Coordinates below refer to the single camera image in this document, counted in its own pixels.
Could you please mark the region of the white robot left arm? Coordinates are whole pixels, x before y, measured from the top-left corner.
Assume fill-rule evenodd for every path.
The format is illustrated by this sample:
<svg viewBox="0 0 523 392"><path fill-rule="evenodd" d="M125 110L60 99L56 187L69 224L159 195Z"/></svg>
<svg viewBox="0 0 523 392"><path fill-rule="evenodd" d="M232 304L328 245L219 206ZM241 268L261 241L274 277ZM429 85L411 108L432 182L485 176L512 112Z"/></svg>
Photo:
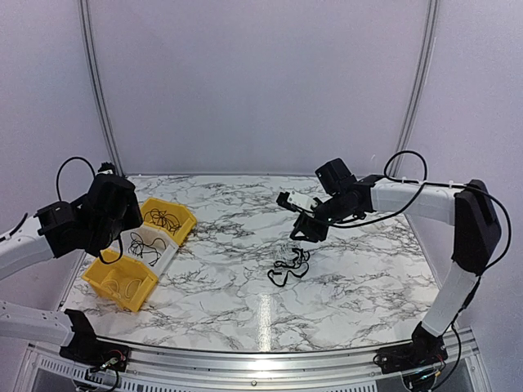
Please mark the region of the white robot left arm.
<svg viewBox="0 0 523 392"><path fill-rule="evenodd" d="M122 233L143 223L134 184L115 174L95 175L89 190L73 202L58 201L25 216L1 237L1 276L74 251L100 256ZM1 335L69 347L85 363L97 363L103 345L80 311L44 311L1 304Z"/></svg>

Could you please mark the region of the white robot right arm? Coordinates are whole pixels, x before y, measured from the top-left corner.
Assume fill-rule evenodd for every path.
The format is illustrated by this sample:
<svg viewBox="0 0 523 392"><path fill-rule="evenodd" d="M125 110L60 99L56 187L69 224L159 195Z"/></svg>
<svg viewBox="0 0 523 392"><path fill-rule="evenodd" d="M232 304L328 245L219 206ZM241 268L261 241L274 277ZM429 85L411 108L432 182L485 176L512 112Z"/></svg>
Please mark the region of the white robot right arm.
<svg viewBox="0 0 523 392"><path fill-rule="evenodd" d="M327 200L297 191L282 192L277 198L279 206L298 214L290 234L297 241L323 242L329 229L362 227L371 213L383 220L402 214L419 216L454 227L449 272L413 333L416 339L405 347L405 359L423 365L436 353L433 337L446 332L474 297L482 275L496 262L493 254L502 237L495 211L498 201L481 180L436 183L400 180L386 173L357 179L340 158L325 163L315 174Z"/></svg>

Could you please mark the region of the white bin middle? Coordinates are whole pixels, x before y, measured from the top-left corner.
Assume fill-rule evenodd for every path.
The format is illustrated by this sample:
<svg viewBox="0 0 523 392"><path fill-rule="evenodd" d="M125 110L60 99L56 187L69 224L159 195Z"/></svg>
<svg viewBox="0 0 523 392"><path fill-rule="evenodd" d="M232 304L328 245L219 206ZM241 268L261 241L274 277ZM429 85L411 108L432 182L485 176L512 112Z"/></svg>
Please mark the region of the white bin middle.
<svg viewBox="0 0 523 392"><path fill-rule="evenodd" d="M158 278L167 271L179 249L166 232L145 224L123 232L121 239L123 254L144 264Z"/></svg>

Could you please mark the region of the yellow bin far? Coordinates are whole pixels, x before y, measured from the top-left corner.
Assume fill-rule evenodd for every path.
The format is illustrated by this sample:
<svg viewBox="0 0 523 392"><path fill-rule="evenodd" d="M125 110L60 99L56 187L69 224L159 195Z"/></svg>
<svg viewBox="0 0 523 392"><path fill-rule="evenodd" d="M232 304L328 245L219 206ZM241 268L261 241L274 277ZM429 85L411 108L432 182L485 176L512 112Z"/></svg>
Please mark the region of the yellow bin far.
<svg viewBox="0 0 523 392"><path fill-rule="evenodd" d="M144 224L166 232L181 246L197 220L189 209L178 203L171 203L158 198L148 198L141 205Z"/></svg>

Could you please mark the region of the yellow bin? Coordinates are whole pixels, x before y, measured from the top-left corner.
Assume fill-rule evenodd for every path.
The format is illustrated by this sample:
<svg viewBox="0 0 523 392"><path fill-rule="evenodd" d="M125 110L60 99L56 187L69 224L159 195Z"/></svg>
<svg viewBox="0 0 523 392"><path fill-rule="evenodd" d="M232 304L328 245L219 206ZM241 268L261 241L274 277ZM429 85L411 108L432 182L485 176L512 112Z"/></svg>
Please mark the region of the yellow bin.
<svg viewBox="0 0 523 392"><path fill-rule="evenodd" d="M122 256L114 261L118 253L112 249L101 253L104 264L96 258L83 273L82 279L90 284L94 292L105 299L114 301L122 309L138 312L159 278L141 262Z"/></svg>
<svg viewBox="0 0 523 392"><path fill-rule="evenodd" d="M197 220L189 209L178 203L171 203L158 198L148 198L141 205L144 224L166 232L181 246Z"/></svg>

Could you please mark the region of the yellow bin near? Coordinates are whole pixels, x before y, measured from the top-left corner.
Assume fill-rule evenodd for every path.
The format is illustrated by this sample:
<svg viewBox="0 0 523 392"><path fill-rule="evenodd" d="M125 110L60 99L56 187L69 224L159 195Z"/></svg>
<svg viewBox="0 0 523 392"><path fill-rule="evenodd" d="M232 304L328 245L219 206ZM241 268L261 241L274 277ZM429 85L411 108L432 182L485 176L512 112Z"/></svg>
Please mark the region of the yellow bin near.
<svg viewBox="0 0 523 392"><path fill-rule="evenodd" d="M114 261L118 253L112 249L101 253L104 264L96 258L83 273L82 279L90 284L94 292L105 299L114 301L122 309L138 312L159 278L141 262L122 256Z"/></svg>

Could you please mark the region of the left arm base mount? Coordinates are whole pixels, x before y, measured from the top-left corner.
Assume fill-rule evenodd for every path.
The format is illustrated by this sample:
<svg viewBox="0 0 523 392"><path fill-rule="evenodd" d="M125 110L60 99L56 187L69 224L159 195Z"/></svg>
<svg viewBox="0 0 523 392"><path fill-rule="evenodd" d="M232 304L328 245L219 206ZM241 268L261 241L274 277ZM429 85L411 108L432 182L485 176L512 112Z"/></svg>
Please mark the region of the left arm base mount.
<svg viewBox="0 0 523 392"><path fill-rule="evenodd" d="M118 372L126 370L130 353L128 346L99 340L83 312L66 310L65 314L72 323L73 338L68 345L61 346L60 356L62 358L96 369L102 369L105 363L115 359L116 363L109 364L108 368Z"/></svg>

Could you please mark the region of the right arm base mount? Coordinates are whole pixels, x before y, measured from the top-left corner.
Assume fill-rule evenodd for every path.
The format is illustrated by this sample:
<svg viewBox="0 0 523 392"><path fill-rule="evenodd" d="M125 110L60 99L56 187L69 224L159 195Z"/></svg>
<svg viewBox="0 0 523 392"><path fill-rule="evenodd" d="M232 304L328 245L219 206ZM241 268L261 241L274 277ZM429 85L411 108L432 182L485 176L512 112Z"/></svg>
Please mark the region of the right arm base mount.
<svg viewBox="0 0 523 392"><path fill-rule="evenodd" d="M443 363L447 358L443 336L433 336L419 323L412 333L411 342L378 349L373 363L383 374L389 374Z"/></svg>

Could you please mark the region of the right aluminium corner post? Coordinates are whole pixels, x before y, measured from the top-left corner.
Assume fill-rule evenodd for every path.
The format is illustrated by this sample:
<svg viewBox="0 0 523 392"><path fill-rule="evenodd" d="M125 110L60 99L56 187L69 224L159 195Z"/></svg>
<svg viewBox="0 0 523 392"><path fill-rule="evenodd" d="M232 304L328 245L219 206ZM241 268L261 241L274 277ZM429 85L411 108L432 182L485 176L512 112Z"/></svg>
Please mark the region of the right aluminium corner post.
<svg viewBox="0 0 523 392"><path fill-rule="evenodd" d="M414 74L413 86L406 107L402 127L396 143L395 152L399 153L409 147L413 135L418 110L422 101L424 87L427 84L430 72L431 59L436 41L436 30L439 20L440 1L430 0L427 2L427 14L424 22L421 48L418 56L416 72Z"/></svg>

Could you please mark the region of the aluminium corner post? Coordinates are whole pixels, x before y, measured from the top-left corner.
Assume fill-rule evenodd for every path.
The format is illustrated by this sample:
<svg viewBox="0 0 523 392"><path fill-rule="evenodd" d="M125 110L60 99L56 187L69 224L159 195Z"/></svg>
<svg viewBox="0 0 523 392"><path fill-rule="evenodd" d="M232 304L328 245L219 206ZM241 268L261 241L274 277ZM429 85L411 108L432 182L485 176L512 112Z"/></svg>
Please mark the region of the aluminium corner post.
<svg viewBox="0 0 523 392"><path fill-rule="evenodd" d="M101 132L105 141L105 147L107 149L111 163L115 166L116 172L120 176L125 176L101 80L101 73L96 55L96 43L94 37L94 28L92 25L90 2L88 0L79 0L78 8L83 35L83 45L86 52L87 70L92 85L95 107L101 125Z"/></svg>
<svg viewBox="0 0 523 392"><path fill-rule="evenodd" d="M436 41L436 30L439 20L440 1L430 0L427 2L427 14L424 22L421 48L418 56L416 72L414 74L413 86L406 107L402 127L396 143L395 152L399 153L409 147L413 135L418 110L422 101L424 87L427 84L430 72L431 59Z"/></svg>

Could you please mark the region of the left aluminium corner post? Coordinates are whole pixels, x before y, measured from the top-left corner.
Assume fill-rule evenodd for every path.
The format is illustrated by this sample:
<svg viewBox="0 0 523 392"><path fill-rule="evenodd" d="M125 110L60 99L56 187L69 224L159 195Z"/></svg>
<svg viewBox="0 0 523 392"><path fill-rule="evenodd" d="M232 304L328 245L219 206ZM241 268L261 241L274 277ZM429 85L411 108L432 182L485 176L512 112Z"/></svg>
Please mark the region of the left aluminium corner post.
<svg viewBox="0 0 523 392"><path fill-rule="evenodd" d="M125 176L101 80L101 73L96 55L96 43L94 37L94 28L92 25L90 2L88 0L79 0L78 8L83 35L83 45L86 52L87 70L92 85L95 107L101 125L101 132L105 141L105 147L107 149L111 163L115 166L116 172L120 176Z"/></svg>

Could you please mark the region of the aluminium front rail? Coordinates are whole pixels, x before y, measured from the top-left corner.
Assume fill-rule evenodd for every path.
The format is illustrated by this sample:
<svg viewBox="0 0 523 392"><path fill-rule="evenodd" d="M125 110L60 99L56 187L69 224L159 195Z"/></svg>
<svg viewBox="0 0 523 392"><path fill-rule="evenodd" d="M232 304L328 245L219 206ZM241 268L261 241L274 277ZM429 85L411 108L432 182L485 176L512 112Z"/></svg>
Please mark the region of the aluminium front rail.
<svg viewBox="0 0 523 392"><path fill-rule="evenodd" d="M114 376L91 374L64 359L58 347L29 344L16 391L406 391L437 370L437 391L489 391L472 330L445 336L448 358L404 372L385 374L377 365L379 345L297 353L242 353L125 344L127 367Z"/></svg>

